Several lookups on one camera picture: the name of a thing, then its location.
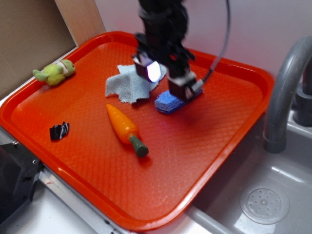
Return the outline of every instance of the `blue sponge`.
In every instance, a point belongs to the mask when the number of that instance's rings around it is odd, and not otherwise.
[[[155,107],[158,111],[165,114],[171,114],[180,109],[186,103],[170,94],[169,90],[163,92],[155,101]]]

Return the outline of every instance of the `green plush toy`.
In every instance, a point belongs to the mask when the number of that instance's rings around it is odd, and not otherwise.
[[[39,81],[55,86],[75,72],[75,67],[70,60],[63,59],[56,64],[47,65],[43,71],[33,70],[33,75]]]

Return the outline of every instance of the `tray rim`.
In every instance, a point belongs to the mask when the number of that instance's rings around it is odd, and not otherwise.
[[[98,46],[110,43],[110,42],[121,42],[123,44],[127,44],[130,46],[136,46],[137,42],[134,38],[134,35],[125,33],[125,32],[109,32],[100,34],[83,45],[78,47],[76,50],[65,56],[65,59],[70,59],[73,63],[77,62],[80,58],[90,53],[92,50],[97,48]],[[191,64],[196,64],[202,67],[209,67],[210,64],[207,64],[207,60],[211,63],[213,62],[215,56],[209,55],[200,51],[191,50],[192,53],[196,56],[196,62],[191,62]],[[247,80],[249,82],[254,83],[262,92],[263,99],[255,111],[248,117],[246,122],[242,125],[242,127],[235,133],[235,135],[231,138],[231,140],[226,144],[224,149],[220,154],[214,159],[211,166],[208,167],[203,175],[196,181],[196,183],[189,189],[187,194],[183,197],[180,203],[178,203],[168,214],[153,219],[153,220],[137,220],[132,218],[130,215],[125,213],[121,208],[117,207],[114,203],[110,202],[108,198],[105,199],[105,196],[101,194],[94,194],[87,192],[88,185],[86,183],[82,183],[75,177],[78,176],[71,169],[67,168],[67,170],[63,170],[61,166],[64,167],[64,164],[59,161],[55,162],[47,157],[45,163],[48,164],[48,168],[52,169],[54,173],[60,176],[63,180],[65,180],[69,185],[71,185],[75,190],[77,190],[80,194],[82,194],[87,200],[90,201],[90,197],[92,197],[92,204],[95,205],[98,209],[100,209],[103,213],[105,213],[109,218],[111,218],[118,225],[127,228],[129,230],[135,231],[150,231],[153,229],[157,229],[161,226],[166,225],[167,223],[173,221],[180,214],[182,214],[187,207],[191,204],[196,195],[200,192],[200,190],[208,183],[209,179],[214,175],[217,169],[222,165],[222,163],[227,159],[227,157],[231,154],[234,148],[239,144],[243,137],[247,134],[247,132],[251,129],[251,127],[258,121],[261,115],[265,112],[269,100],[270,94],[273,89],[274,80],[271,75],[257,67],[253,67],[247,64],[243,64],[240,62],[236,62],[230,59],[223,58],[220,61],[220,64],[216,68],[216,71],[221,69],[227,69],[227,75]],[[253,74],[258,77],[258,79],[246,78],[248,76],[238,77],[237,71],[240,73]],[[35,79],[27,82],[20,89],[16,90],[16,92],[12,93],[0,106],[0,125],[9,132],[13,137],[15,137],[18,141],[23,143],[27,148],[29,148],[35,155],[46,154],[46,150],[44,147],[37,145],[34,140],[29,138],[27,134],[24,134],[21,129],[19,129],[13,122],[10,121],[11,113],[18,106],[20,101],[25,100],[27,97],[32,95],[39,88],[44,86],[45,83],[37,81]]]

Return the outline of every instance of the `gray cloth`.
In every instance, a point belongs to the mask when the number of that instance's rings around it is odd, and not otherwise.
[[[120,74],[106,80],[106,96],[117,94],[121,102],[135,103],[138,99],[149,98],[150,91],[158,86],[140,77],[136,72],[135,65],[118,65]],[[164,78],[167,69],[160,65],[161,79]]]

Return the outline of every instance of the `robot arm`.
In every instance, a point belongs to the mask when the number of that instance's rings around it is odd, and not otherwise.
[[[194,55],[185,49],[181,41],[187,31],[188,15],[183,0],[139,0],[139,16],[143,20],[145,34],[137,34],[136,70],[147,77],[146,67],[154,61],[167,67],[169,90],[183,101],[193,94],[190,87],[196,83],[190,71],[189,60]]]

